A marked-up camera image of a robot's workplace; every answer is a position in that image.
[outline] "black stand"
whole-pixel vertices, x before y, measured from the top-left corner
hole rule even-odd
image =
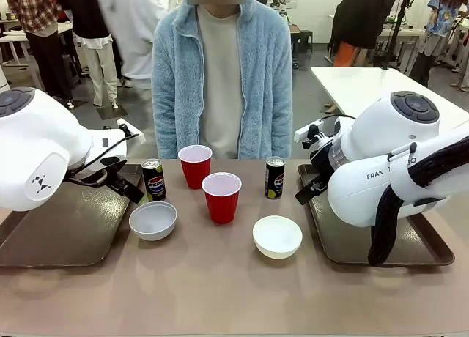
[[[391,57],[393,56],[394,47],[396,46],[397,35],[399,34],[399,29],[401,28],[402,19],[404,18],[405,9],[409,6],[410,0],[402,0],[401,10],[397,15],[397,22],[396,26],[394,27],[393,37],[391,38],[391,42],[388,44],[388,52],[386,54],[386,58],[383,62],[383,69],[387,70]]]

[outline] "black can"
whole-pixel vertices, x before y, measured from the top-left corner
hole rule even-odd
[[[158,159],[148,159],[141,164],[144,173],[145,188],[148,200],[163,201],[166,198],[163,166]]]
[[[284,189],[285,160],[272,156],[265,163],[265,196],[278,199]]]

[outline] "blue fleece jacket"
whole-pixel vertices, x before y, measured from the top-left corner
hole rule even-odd
[[[288,158],[292,142],[292,52],[288,25],[254,0],[237,22],[244,112],[238,157]],[[204,51],[194,5],[160,21],[153,43],[153,108],[159,157],[199,143],[204,109]]]

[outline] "neck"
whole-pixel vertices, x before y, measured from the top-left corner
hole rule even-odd
[[[202,5],[213,17],[227,18],[240,11],[239,5]]]

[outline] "metal tray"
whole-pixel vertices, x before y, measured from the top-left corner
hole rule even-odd
[[[312,165],[299,165],[303,186],[317,174]],[[330,208],[327,192],[309,202],[317,234],[325,255],[338,264],[368,264],[370,228],[359,228],[340,220]],[[398,221],[396,243],[384,267],[445,266],[454,254],[422,215]]]
[[[137,165],[120,174],[134,185],[141,179]],[[107,255],[128,204],[107,187],[64,182],[47,203],[11,212],[0,225],[0,267],[94,265]]]

